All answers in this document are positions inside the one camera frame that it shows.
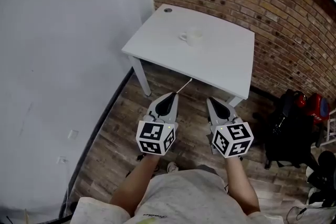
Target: red object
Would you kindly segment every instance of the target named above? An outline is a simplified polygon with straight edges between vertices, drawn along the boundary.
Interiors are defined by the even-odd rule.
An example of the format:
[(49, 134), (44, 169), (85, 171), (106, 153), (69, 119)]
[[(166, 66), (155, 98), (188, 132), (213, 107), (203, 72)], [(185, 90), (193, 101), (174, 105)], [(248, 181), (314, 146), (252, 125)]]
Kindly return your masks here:
[(314, 93), (307, 100), (306, 115), (314, 116), (314, 124), (329, 119), (329, 103), (326, 98)]
[(303, 108), (306, 106), (307, 97), (300, 91), (294, 93), (294, 103), (299, 107)]

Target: white table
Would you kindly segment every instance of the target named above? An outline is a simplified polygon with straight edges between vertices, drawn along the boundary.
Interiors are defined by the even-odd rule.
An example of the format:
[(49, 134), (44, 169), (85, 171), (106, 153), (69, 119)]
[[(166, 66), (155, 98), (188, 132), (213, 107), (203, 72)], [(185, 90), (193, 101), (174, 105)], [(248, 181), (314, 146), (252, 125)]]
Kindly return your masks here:
[[(171, 8), (170, 13), (164, 10)], [(190, 47), (179, 35), (190, 28), (202, 31), (202, 46)], [(151, 94), (139, 59), (201, 80), (234, 95), (236, 106), (248, 98), (254, 33), (225, 20), (194, 10), (161, 5), (123, 47), (140, 85)]]

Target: cup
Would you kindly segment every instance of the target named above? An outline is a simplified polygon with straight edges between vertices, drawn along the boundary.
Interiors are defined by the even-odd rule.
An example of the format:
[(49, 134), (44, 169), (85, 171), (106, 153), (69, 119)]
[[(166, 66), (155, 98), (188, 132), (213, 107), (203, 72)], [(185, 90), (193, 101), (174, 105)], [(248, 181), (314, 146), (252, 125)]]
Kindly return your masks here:
[(190, 28), (188, 29), (186, 32), (183, 32), (182, 34), (180, 34), (179, 38), (185, 42), (187, 42), (187, 44), (190, 47), (198, 47), (201, 45), (201, 41), (202, 41), (202, 32), (197, 29), (197, 28)]

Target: person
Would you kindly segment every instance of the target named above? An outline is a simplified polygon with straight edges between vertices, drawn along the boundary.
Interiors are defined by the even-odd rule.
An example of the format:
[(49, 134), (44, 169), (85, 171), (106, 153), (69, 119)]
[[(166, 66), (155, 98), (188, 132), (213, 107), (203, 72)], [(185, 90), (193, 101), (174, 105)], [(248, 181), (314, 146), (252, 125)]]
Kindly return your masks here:
[(81, 198), (71, 224), (270, 223), (239, 157), (225, 159), (228, 194), (222, 178), (203, 169), (170, 167), (172, 173), (152, 178), (159, 159), (145, 156), (109, 204)]

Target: brick wall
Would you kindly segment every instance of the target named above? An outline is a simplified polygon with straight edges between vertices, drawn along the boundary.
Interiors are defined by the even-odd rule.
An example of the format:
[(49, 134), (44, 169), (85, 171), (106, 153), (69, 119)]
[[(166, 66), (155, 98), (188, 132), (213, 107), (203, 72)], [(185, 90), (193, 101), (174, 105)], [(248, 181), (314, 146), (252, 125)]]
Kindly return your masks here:
[(255, 32), (252, 85), (336, 98), (333, 0), (154, 0), (207, 13)]

